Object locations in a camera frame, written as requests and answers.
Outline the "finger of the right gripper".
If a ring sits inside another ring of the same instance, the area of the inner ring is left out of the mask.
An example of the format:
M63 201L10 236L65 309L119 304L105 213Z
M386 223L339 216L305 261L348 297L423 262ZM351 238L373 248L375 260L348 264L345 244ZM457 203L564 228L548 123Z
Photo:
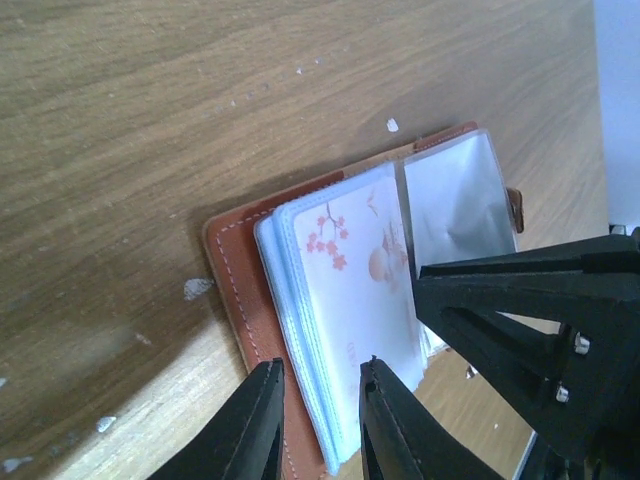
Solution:
M639 442L639 237L425 266L418 319L559 455Z

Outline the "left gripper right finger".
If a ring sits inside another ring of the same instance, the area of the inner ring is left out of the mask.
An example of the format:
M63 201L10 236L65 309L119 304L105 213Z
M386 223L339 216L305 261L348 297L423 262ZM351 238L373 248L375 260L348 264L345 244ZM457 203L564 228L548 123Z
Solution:
M366 479L499 479L458 442L381 359L360 365L361 457Z

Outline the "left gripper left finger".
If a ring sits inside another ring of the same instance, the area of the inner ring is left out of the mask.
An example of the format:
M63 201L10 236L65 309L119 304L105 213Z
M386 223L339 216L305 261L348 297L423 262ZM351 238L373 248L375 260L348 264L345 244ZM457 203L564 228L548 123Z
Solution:
M283 360L259 363L220 410L152 479L279 479L284 451Z

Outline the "white credit card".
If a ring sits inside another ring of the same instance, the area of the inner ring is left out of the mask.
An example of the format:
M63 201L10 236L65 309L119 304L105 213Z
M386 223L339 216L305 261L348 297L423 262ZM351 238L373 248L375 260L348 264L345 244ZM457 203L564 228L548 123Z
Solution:
M292 228L332 386L355 397L360 364L377 356L415 389L424 356L394 177L301 210Z

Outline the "brown leather card holder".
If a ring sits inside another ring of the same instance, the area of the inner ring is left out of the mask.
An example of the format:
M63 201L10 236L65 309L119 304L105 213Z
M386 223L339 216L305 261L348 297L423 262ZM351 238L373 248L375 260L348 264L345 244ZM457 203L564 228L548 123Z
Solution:
M283 360L288 479L333 476L361 444L359 378L353 398L331 384L292 218L384 175L396 181L424 377L429 360L446 344L417 319L412 281L420 268L517 249L521 198L504 185L485 129L473 122L446 129L219 214L204 228L246 365Z

